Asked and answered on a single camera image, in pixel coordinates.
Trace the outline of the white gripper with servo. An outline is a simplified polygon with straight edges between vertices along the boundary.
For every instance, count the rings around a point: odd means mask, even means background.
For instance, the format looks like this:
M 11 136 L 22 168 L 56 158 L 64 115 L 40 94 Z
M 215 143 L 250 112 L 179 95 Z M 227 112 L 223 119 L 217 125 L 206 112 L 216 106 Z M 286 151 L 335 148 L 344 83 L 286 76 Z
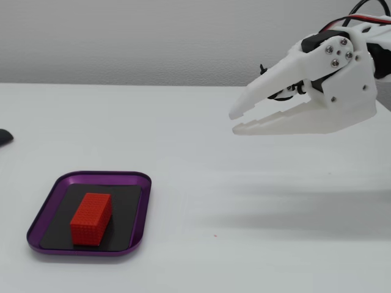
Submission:
M 228 116 L 240 118 L 258 102 L 301 80 L 312 101 L 241 123 L 233 133 L 330 134 L 375 116 L 376 65 L 368 50 L 368 33 L 362 32 L 365 28 L 327 30 L 294 45 L 284 59 L 245 87 Z

